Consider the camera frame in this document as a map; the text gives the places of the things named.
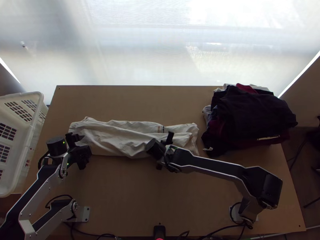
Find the clothing tag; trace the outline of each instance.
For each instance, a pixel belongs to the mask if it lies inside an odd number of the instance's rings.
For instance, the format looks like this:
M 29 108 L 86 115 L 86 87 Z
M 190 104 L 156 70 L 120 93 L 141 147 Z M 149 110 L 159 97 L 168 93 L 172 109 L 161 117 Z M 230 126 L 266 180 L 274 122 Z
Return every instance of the clothing tag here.
M 257 141 L 259 140 L 267 140 L 267 139 L 273 139 L 273 138 L 279 138 L 280 136 L 273 136 L 273 137 L 266 137 L 266 138 L 258 138 Z
M 158 126 L 158 133 L 164 133 L 164 126 Z
M 209 148 L 204 148 L 203 150 L 204 150 L 204 151 L 212 151 L 213 148 L 212 148 L 212 147 L 209 147 Z

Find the white window blind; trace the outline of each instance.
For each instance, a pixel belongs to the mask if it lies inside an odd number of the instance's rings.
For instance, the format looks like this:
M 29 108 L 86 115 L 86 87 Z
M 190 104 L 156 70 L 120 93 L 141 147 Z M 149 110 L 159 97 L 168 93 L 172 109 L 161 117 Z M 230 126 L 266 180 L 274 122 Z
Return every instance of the white window blind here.
M 0 0 L 0 57 L 27 91 L 55 86 L 266 86 L 320 50 L 318 0 Z

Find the dark clothing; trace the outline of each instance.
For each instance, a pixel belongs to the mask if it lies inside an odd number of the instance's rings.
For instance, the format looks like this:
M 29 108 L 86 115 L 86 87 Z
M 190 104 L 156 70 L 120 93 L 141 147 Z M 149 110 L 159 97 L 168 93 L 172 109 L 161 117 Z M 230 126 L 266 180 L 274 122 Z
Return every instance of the dark clothing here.
M 228 150 L 281 143 L 296 126 L 295 115 L 287 103 L 272 92 L 237 84 L 215 92 L 211 103 L 212 120 L 202 141 L 211 157 Z

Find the wooden table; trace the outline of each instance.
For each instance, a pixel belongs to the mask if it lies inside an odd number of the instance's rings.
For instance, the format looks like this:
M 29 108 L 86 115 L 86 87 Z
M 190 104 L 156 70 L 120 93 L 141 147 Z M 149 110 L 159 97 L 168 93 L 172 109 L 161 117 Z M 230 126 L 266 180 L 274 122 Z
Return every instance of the wooden table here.
M 151 121 L 165 126 L 196 123 L 201 156 L 201 135 L 206 129 L 201 113 L 211 103 L 216 87 L 188 86 L 57 86 L 26 179 L 25 190 L 36 179 L 38 159 L 46 140 L 68 132 L 71 122 L 85 116 L 99 121 Z M 219 160 L 244 166 L 259 165 L 283 180 L 279 207 L 264 210 L 253 230 L 244 234 L 305 231 L 304 220 L 280 144 L 228 153 Z M 153 226 L 166 226 L 168 236 L 190 230 L 191 236 L 208 234 L 232 225 L 228 208 L 242 196 L 233 183 L 200 173 L 174 174 L 156 170 L 151 158 L 92 156 L 83 171 L 72 166 L 66 181 L 52 191 L 36 214 L 44 214 L 48 199 L 70 194 L 80 205 L 91 206 L 88 223 L 79 229 L 96 234 L 151 236 Z M 239 234 L 240 228 L 220 232 Z M 53 234 L 69 234 L 63 224 Z

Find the white laundry basket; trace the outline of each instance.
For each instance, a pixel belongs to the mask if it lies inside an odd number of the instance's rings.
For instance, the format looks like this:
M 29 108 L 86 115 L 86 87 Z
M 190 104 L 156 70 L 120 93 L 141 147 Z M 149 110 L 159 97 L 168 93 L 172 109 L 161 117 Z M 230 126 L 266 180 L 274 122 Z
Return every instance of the white laundry basket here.
M 0 97 L 0 198 L 20 193 L 48 113 L 41 92 Z

